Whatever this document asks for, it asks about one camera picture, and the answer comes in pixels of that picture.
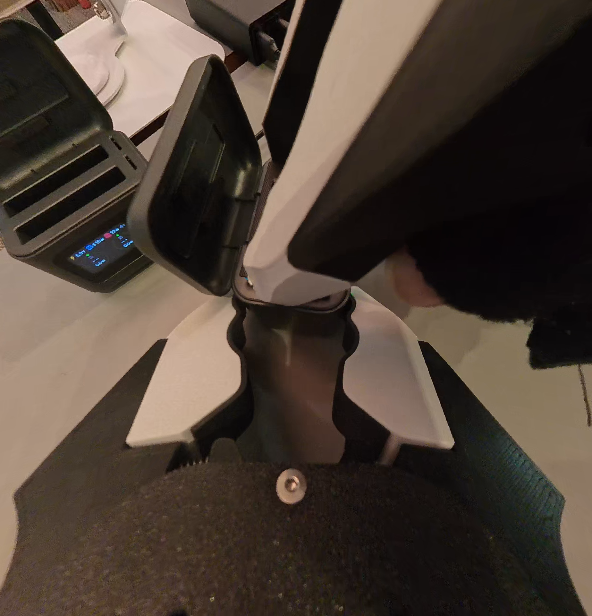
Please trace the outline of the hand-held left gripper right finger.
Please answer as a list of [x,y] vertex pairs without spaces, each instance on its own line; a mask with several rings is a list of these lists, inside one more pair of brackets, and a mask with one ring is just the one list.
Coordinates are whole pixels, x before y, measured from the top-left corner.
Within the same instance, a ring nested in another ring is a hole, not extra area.
[[343,314],[332,421],[342,463],[392,465],[403,446],[451,450],[455,441],[419,341],[391,310],[352,291]]

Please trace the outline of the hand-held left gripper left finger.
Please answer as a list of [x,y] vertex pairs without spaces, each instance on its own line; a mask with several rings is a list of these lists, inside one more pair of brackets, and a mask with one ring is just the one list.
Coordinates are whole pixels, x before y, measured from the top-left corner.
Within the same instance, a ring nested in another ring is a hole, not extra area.
[[131,448],[238,439],[254,418],[243,305],[201,305],[168,335],[126,437]]

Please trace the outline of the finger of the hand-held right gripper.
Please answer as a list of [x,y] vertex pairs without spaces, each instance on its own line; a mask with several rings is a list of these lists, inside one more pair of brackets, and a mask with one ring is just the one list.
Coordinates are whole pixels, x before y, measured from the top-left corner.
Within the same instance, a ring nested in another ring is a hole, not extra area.
[[341,1],[296,1],[263,118],[272,162],[285,165],[295,143]]
[[258,299],[302,305],[350,287],[292,266],[287,247],[440,1],[342,1],[299,131],[244,255]]

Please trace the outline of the black battery blue rim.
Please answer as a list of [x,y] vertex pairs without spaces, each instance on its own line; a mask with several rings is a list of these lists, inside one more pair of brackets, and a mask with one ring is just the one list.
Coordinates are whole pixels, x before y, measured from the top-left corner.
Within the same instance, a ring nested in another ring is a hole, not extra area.
[[250,238],[252,238],[257,231],[257,228],[261,221],[261,217],[266,208],[266,203],[268,201],[270,191],[276,183],[277,176],[279,175],[280,170],[281,168],[277,167],[272,160],[267,161],[264,165],[263,177],[261,178],[259,195],[257,196],[254,217],[252,219]]

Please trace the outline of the black battery charging case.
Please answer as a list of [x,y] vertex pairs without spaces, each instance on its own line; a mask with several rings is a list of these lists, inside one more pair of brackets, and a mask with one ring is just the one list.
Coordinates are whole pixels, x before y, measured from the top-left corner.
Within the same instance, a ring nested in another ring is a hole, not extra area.
[[265,163],[223,60],[188,68],[127,215],[137,248],[209,297],[257,298],[244,268]]
[[127,228],[147,161],[42,30],[0,22],[0,236],[8,254],[111,293],[151,264]]

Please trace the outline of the person's right hand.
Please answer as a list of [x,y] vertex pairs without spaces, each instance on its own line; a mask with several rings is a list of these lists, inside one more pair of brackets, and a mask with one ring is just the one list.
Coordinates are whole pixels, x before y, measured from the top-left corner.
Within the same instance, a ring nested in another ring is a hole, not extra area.
[[412,307],[432,308],[445,301],[425,281],[414,258],[406,250],[396,252],[388,262],[394,290],[400,300]]

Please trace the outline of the black charging hub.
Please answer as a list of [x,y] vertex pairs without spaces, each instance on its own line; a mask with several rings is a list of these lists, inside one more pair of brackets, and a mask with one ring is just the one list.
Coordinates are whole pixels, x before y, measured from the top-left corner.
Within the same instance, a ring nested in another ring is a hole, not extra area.
[[196,25],[255,66],[277,64],[295,1],[186,1]]

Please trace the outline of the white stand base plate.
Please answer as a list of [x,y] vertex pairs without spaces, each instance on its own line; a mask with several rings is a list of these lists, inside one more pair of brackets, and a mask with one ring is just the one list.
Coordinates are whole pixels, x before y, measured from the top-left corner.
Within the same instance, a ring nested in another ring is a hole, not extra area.
[[224,59],[221,44],[146,1],[104,1],[56,45],[107,109],[116,131],[132,137],[168,111],[193,61]]

